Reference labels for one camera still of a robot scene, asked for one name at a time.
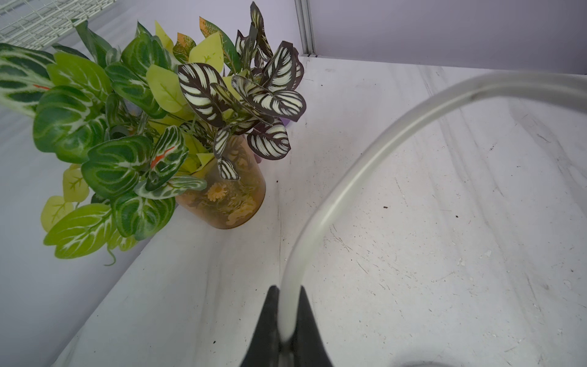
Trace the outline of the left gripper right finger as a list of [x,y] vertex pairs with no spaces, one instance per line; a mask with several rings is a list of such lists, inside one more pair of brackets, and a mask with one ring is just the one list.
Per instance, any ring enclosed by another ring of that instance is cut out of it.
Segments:
[[333,367],[319,334],[305,287],[301,287],[296,330],[292,338],[295,367]]

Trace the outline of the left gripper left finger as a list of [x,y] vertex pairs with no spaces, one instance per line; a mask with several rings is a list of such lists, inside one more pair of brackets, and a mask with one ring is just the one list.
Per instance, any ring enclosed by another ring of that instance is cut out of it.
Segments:
[[278,298],[276,285],[268,289],[252,340],[241,367],[277,367],[280,356],[278,333]]

